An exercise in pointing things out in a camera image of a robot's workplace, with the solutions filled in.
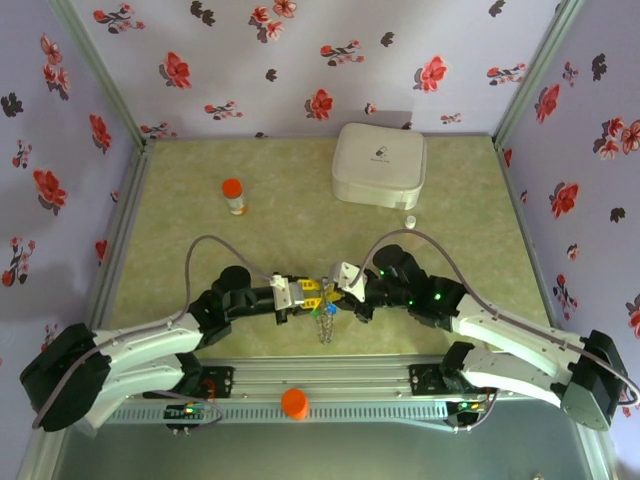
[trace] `gray floor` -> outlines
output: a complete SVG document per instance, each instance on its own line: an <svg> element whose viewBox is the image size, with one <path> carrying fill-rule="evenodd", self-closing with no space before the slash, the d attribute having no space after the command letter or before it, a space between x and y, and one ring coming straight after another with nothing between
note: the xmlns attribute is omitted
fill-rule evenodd
<svg viewBox="0 0 640 480"><path fill-rule="evenodd" d="M68 438L55 479L586 480L570 420L499 402L470 434L400 424L219 425L174 438L164 426L105 426Z"/></svg>

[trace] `wall with flower pattern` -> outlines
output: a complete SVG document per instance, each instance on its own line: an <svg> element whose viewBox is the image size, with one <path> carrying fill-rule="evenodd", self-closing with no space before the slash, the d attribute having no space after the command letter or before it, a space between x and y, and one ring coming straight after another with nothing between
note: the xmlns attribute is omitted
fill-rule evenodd
<svg viewBox="0 0 640 480"><path fill-rule="evenodd" d="M0 468L34 413L22 369L81 322L133 143L46 2L0 16Z"/></svg>
<svg viewBox="0 0 640 480"><path fill-rule="evenodd" d="M506 142L555 321L615 340L640 380L640 11L593 1ZM620 467L640 477L640 410L619 408Z"/></svg>
<svg viewBox="0 0 640 480"><path fill-rule="evenodd" d="M559 0L70 0L145 136L493 133Z"/></svg>

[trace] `orange bottle cap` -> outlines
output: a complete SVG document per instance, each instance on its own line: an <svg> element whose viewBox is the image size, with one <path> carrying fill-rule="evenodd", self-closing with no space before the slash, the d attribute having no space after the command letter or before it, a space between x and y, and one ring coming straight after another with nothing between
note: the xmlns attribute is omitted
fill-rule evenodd
<svg viewBox="0 0 640 480"><path fill-rule="evenodd" d="M280 400L282 411L293 420L304 420L309 415L309 400L302 390L292 388Z"/></svg>
<svg viewBox="0 0 640 480"><path fill-rule="evenodd" d="M242 184L237 178L227 178L222 182L222 193L228 198L238 198L242 195Z"/></svg>

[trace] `small white cap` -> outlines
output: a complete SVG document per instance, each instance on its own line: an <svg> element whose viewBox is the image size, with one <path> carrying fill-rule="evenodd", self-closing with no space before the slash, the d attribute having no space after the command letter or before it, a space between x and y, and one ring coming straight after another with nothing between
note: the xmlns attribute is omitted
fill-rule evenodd
<svg viewBox="0 0 640 480"><path fill-rule="evenodd" d="M404 227L413 229L415 228L415 226L416 226L416 217L414 217L413 215L409 215L407 219L404 221Z"/></svg>

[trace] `white box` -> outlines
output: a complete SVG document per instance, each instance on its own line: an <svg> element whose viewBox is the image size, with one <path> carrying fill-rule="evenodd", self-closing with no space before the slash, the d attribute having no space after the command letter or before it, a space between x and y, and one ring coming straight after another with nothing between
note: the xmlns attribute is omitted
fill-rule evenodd
<svg viewBox="0 0 640 480"><path fill-rule="evenodd" d="M420 133L349 123L333 157L333 194L345 202L409 210L418 202L426 165Z"/></svg>

